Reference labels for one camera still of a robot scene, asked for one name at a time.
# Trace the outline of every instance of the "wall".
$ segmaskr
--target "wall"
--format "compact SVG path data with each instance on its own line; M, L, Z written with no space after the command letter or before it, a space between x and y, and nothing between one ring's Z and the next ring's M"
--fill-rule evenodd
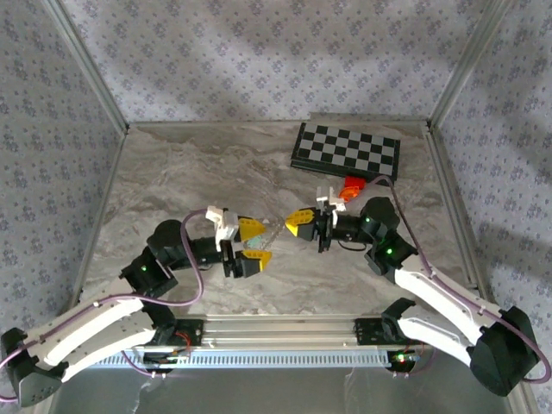
M0 13L4 332L42 324L66 305L118 137L40 4L3 2ZM12 393L5 379L0 391Z
M549 357L551 53L552 6L543 0L519 2L442 126L494 295L505 307L527 311ZM550 384L536 386L535 393L541 410L552 412Z
M129 122L428 117L483 2L65 0Z

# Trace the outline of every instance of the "black and white checkerboard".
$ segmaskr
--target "black and white checkerboard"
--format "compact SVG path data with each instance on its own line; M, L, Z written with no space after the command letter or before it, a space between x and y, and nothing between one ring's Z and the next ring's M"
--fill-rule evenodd
M340 177L397 179L400 141L345 129L302 123L292 166Z

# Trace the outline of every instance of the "cable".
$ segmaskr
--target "cable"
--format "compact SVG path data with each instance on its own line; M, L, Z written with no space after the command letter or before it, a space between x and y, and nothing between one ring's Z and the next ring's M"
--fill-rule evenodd
M364 248L348 248L347 246L345 246L344 244L342 244L342 241L341 240L338 240L337 241L337 244L339 244L342 248L344 248L345 250L348 250L349 252L363 252L364 250L366 250L367 248L367 244L366 243L362 243L364 245Z
M21 348L16 349L15 351L11 352L3 361L0 361L0 369L4 368L8 362L13 360L15 357L17 357L21 352L23 352L26 349L29 349L36 345L38 342L43 342L50 336L56 334L57 332L61 331L68 325L74 323L75 321L79 320L84 315L88 314L90 311L93 311L94 309L107 304L108 302L112 302L114 300L119 299L140 299L142 302L147 302L150 304L162 304L164 306L173 306L173 307L186 307L191 306L195 304L196 302L201 299L201 297L204 295L204 280L201 275L201 271L199 269L198 262L196 261L196 258L191 250L190 241L188 240L188 232L186 231L186 224L188 221L195 216L204 215L207 212L207 209L201 209L201 210L195 210L192 211L188 216L184 218L182 221L182 224L180 225L180 236L182 238L182 244L184 245L184 250L186 251L186 255L188 256L188 259L191 264L191 268L193 269L194 273L196 274L196 279L198 280L198 293L196 296L190 300L186 300L183 302L170 302L168 300L162 300L162 299L155 299L155 298L149 298L147 296L137 295L137 294L119 294L119 295L111 295L106 298L102 298L94 302L93 304L90 304L86 306L85 308L79 310L77 313L75 313L72 317L68 317L64 322L60 323L58 326L50 329L45 334L39 336L39 339L37 341L31 341L26 345L23 345ZM0 403L16 403L17 397L4 397L0 395Z
M145 369L142 369L142 368L138 367L136 364L134 364L134 362L129 358L129 356L127 355L126 352L121 351L121 355L124 358L124 360L127 362L127 364L129 364L132 367L132 369L134 369L137 373L140 373L140 374L145 375L147 377L154 377L155 376L155 371L153 371L152 373L149 373Z
M184 351L190 352L191 339L188 336L188 334L186 334L186 333L183 334L182 332L176 332L174 335L179 336L179 337L181 337L182 339L184 339L186 341L186 348L184 349Z
M405 227L408 230L408 233L411 236L411 239L414 242L414 245L416 246L416 249L417 249L417 251L420 255L420 259L423 263L423 267L425 268L425 271L429 275L430 279L433 279L436 282L436 284L439 287L441 287L446 293L448 293L453 298L455 298L455 299L459 300L460 302L462 302L468 308L471 308L473 311L478 311L478 312L482 313L486 317L491 318L496 323L500 323L502 326L507 328L510 332L515 334L517 337L519 337L519 339L521 339L525 343L525 345L527 345L529 348L531 348L531 350L533 352L536 353L539 360L544 365L544 375L542 376L542 378L524 379L524 382L527 382L527 383L530 383L530 384L544 384L544 383L550 381L550 378L552 378L552 367L550 366L550 362L549 362L548 358L546 357L544 352L538 347L538 345L536 343L534 343L526 334L521 332L516 327L512 326L510 323L506 322L504 319L501 319L500 317L497 317L497 316L493 315L489 310L487 310L485 308L482 308L481 306L476 304L473 300L464 297L463 295L461 295L460 293L456 292L454 289L449 287L441 279L439 279L437 274L431 268L431 265L428 262L427 257L425 256L425 253L422 250L422 246L420 245L417 238L414 236L414 232L412 231L412 228L411 228L410 224L406 220L405 213L403 212L403 209L400 207L400 203L398 202L397 192L395 191L395 187L393 185L393 182L389 179L389 177L387 177L385 175L379 176L378 178L376 178L376 179L370 181L369 183L367 183L365 188L367 189L370 185L375 185L376 183L379 183L382 180L386 181L389 184L389 187L391 188L391 193L393 195L393 199L395 200L395 204L397 205L398 213L399 213L400 217L402 218L403 222L405 223Z

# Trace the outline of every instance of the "metal strip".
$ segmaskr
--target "metal strip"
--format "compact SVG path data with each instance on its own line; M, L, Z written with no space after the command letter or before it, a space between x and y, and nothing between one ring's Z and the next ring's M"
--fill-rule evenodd
M69 17L65 7L61 4L60 0L41 0L41 3L52 17L53 24L58 29L58 33L65 40L73 58L77 61L78 67L80 67L80 70L88 79L92 90L96 93L108 117L117 129L117 133L126 132L128 125L124 116L122 116L121 111L117 107L115 99L104 83L85 44L80 39L77 28L72 22L71 17Z
M474 233L462 220L461 206L464 204L454 191L454 174L446 167L446 151L439 144L442 139L436 139L436 135L441 137L439 128L434 128L431 134L427 134L430 156L436 168L445 206L455 231L456 241L461 249L462 260L466 264L466 275L479 287L479 293L483 299L492 300L490 292L486 289L486 275L480 270L475 256ZM512 412L516 414L538 414L540 412L536 405L535 395L526 383L521 383L514 388L508 395L508 402Z
M514 0L492 0L487 4L474 32L464 47L447 86L445 86L441 97L431 113L432 128L442 125L448 112L455 104L456 99L460 96L464 84L479 62L481 55L494 38L500 23L513 4Z
M358 348L354 333L354 320L357 317L359 316L194 316L193 318L205 320L200 347L202 350L330 351ZM379 347L379 349L388 348L401 347ZM167 351L167 347L150 346L136 349L148 352Z
M77 280L75 281L75 286L73 287L73 292L71 295L71 300L69 302L69 309L75 306L80 297L81 290L85 283L86 274L88 273L88 268L90 267L92 256L94 255L94 249L96 247L97 238L100 236L100 227L104 222L105 212L107 211L107 203L110 199L111 189L113 188L113 182L115 181L116 171L119 167L119 161L121 160L122 149L124 148L124 143L127 140L126 132L122 136L119 146L117 147L115 153L115 159L113 160L113 165L111 166L110 176L107 178L107 183L105 189L103 190L103 197L100 201L99 210L96 215L96 219L91 229L91 237L88 240L86 245L85 255L83 261L78 270Z
M141 365L143 352L129 358ZM160 364L159 368L337 368L390 367L387 352L378 349L352 351L193 351L189 358L174 364ZM94 368L130 368L120 355L111 356Z
M278 127L285 124L292 126L298 126L301 122L323 122L329 126L351 126L351 125L377 125L384 127L416 127L420 122L427 121L420 116L394 116L386 119L377 116L374 119L360 119L359 117L352 116L350 119L332 120L331 118L324 119L323 117L314 117L311 119L298 119L298 120L282 120L282 121L223 121L223 122L186 122L186 121L164 121L164 122L132 122L131 127L133 129L156 129L156 128L196 128L196 127L240 127L240 126L259 126L259 127Z

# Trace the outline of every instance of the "white bracket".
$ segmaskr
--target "white bracket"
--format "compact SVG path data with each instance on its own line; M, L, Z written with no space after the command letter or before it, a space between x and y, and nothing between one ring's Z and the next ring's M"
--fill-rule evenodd
M472 310L458 298L442 289L426 274L419 255L410 256L403 262L403 267L395 271L395 283L431 305L453 323L472 344L475 344L482 335L481 327L488 328L494 324L494 321L485 316L481 310L487 309L500 318L500 307L474 295L438 269L433 268L433 271L444 284L455 292L480 304L480 311Z
M416 305L403 313L398 326L408 338L428 343L469 367L469 340L443 316Z
M238 215L232 211L224 211L210 205L205 213L205 218L215 224L216 251L220 252L221 241L233 240L240 229Z
M146 312L124 317L76 347L64 359L69 367L61 381L67 382L76 373L117 352L148 343L154 335L154 323Z
M317 187L317 203L320 210L324 210L324 203L328 202L329 205L333 205L335 208L332 210L333 225L337 224L337 211L345 211L345 200L336 197L334 187Z
M31 356L38 357L39 362L37 365L45 369L57 366L75 348L91 339L95 334L104 330L118 319L139 311L143 307L143 303L137 298L108 302L80 317L78 323L71 323L64 329L60 329L52 336L49 336L47 339L43 339L42 336L50 329L59 326L84 308L96 304L100 298L131 293L133 293L133 289L128 281L126 279L117 278L110 285L106 286L105 289L98 292L93 298L70 309L63 315L55 318L51 323L30 330L25 342L38 342L29 350Z

